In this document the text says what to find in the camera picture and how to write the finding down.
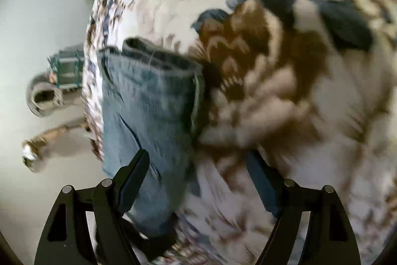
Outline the blue denim shorts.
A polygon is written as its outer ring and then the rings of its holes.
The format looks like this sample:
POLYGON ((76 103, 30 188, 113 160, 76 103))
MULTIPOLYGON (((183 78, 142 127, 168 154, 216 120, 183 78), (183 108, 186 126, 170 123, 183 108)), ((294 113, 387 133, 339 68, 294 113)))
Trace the blue denim shorts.
POLYGON ((128 213, 145 236, 164 235, 179 207, 199 129, 202 66, 139 38, 97 53, 103 168, 114 176, 144 149, 149 169, 128 213))

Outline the white bucket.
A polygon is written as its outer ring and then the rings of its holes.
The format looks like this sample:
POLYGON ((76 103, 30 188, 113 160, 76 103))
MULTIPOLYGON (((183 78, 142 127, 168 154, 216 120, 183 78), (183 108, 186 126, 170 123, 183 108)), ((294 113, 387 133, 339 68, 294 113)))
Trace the white bucket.
POLYGON ((63 93, 50 82, 49 73, 40 73, 26 87, 26 104, 35 116, 45 118, 63 106, 63 93))

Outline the teal storage rack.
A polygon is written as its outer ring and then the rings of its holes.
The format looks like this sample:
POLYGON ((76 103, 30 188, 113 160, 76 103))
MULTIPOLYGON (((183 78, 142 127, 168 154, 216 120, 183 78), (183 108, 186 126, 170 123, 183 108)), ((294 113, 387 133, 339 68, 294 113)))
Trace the teal storage rack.
POLYGON ((60 50, 48 57, 49 81, 62 90, 82 87, 84 64, 83 50, 60 50))

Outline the floral bed blanket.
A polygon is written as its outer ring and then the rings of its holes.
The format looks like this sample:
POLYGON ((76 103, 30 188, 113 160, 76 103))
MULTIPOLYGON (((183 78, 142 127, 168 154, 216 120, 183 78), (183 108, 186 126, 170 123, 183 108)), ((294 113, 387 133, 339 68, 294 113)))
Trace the floral bed blanket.
POLYGON ((95 0, 82 98, 102 152, 97 53, 139 38, 202 66, 179 207, 164 235, 127 216, 140 264, 319 264, 312 212, 290 252, 265 257, 277 218, 251 155, 284 186, 335 190, 359 264, 396 263, 396 0, 95 0))

